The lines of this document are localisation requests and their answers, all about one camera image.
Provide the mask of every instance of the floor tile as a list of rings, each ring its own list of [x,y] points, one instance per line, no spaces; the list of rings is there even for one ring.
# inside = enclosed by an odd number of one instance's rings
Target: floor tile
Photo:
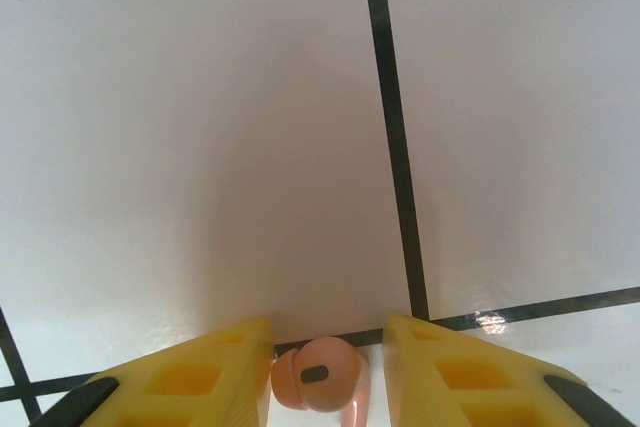
[[[38,404],[40,405],[42,413],[44,414],[53,407],[65,395],[67,395],[67,392],[58,392],[57,394],[41,395],[38,397]]]
[[[640,304],[505,324],[487,318],[466,333],[569,369],[633,423],[637,402]]]
[[[0,298],[33,380],[409,311],[367,0],[0,5]]]
[[[640,0],[389,0],[434,318],[640,285]]]
[[[25,427],[29,424],[20,401],[0,402],[2,427]]]

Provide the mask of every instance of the black rubber pad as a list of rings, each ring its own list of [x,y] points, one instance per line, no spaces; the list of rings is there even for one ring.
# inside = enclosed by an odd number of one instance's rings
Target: black rubber pad
[[[81,385],[38,417],[31,427],[80,427],[119,385],[115,377]]]
[[[557,375],[546,375],[544,381],[589,427],[634,427],[586,385]]]

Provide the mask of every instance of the tile grout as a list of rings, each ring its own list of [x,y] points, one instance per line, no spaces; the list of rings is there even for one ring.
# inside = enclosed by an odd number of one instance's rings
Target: tile grout
[[[638,302],[640,302],[640,287],[630,287],[627,289],[597,292],[594,294],[566,297],[514,307],[473,312],[470,314],[435,319],[431,322],[455,331],[464,331],[481,328],[487,318],[490,318],[491,322],[495,322],[495,318],[499,317],[504,320],[505,324],[512,324],[527,320],[544,319],[547,317],[575,314],[609,307],[619,307]],[[339,335],[338,337],[351,342],[357,347],[364,347],[367,345],[380,344],[382,342],[382,329],[351,332]],[[304,345],[305,342],[307,341],[278,344],[276,345],[276,351],[279,354],[282,354],[290,348]],[[42,395],[69,391],[83,384],[93,375],[95,374],[89,373],[41,380],[32,382],[23,387],[26,387],[28,395],[35,399]],[[18,400],[21,396],[24,396],[24,392],[21,392],[17,386],[0,387],[0,402]]]
[[[11,330],[9,330],[9,324],[4,316],[2,307],[0,307],[0,350],[15,384],[12,388],[17,393],[16,399],[20,399],[29,421],[33,422],[41,414],[40,406],[36,397],[29,392],[29,386],[31,385],[29,375],[22,362],[22,357]]]
[[[393,46],[389,2],[388,0],[367,1],[400,223],[411,314],[418,319],[429,320],[429,303],[411,180],[409,149],[402,113],[400,81]]]

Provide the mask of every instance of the rectangular cutout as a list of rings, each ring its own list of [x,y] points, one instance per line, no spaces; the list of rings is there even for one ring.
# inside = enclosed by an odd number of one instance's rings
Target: rectangular cutout
[[[473,427],[551,427],[533,405],[473,404],[462,407]]]
[[[206,395],[213,390],[222,368],[212,365],[170,365],[156,374],[145,392],[156,395]]]
[[[187,427],[193,417],[174,412],[124,414],[114,427]]]
[[[435,366],[453,390],[513,387],[499,365],[484,359],[441,359],[435,362]]]

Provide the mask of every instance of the pink earbud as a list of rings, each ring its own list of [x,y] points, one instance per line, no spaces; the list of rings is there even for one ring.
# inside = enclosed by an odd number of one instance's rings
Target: pink earbud
[[[369,366],[336,337],[312,340],[282,355],[271,369],[273,393],[296,410],[342,410],[342,427],[365,427],[371,396]]]

